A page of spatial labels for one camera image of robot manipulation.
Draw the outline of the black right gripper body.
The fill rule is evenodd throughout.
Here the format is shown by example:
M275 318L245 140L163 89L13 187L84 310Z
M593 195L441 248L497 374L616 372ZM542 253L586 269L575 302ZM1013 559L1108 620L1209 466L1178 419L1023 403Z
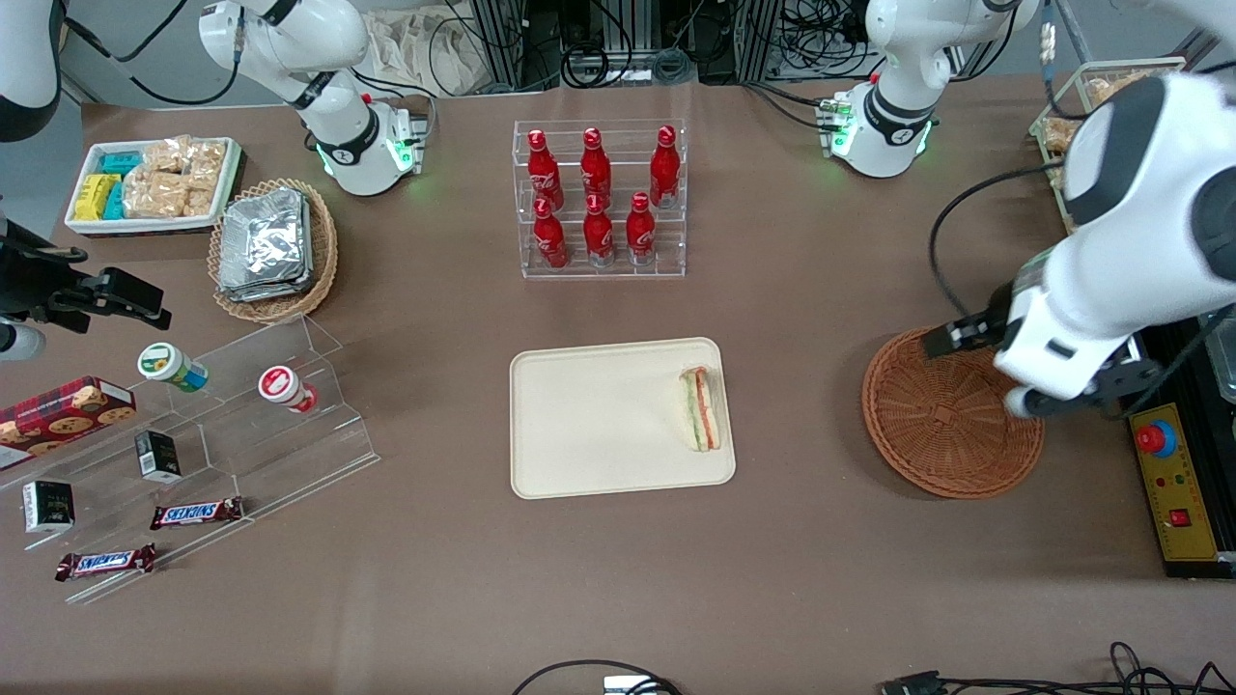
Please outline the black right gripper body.
M62 249L19 224L4 224L1 249L1 317L14 322L88 324L78 308L54 308L61 291L73 292L89 275L75 270L89 255L78 247Z

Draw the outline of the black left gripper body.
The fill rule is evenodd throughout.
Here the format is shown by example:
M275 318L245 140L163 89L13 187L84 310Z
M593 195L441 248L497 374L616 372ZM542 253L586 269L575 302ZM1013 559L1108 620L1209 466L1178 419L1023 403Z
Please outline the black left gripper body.
M967 351L994 348L997 352L1005 352L1014 338L1015 322L1007 317L997 317L995 307L963 317L952 324L962 328ZM1121 404L1122 399L1132 397L1135 403L1143 403L1162 386L1162 364L1142 355L1133 339L1114 348L1093 373L1082 378L1082 388L1068 399L1031 383L1023 375L1011 373L1010 369L997 369L997 373L1014 378L1015 386L1002 393L1001 401L1010 414L1020 418L1051 418L1104 408L1112 408L1117 418L1124 418L1128 413Z

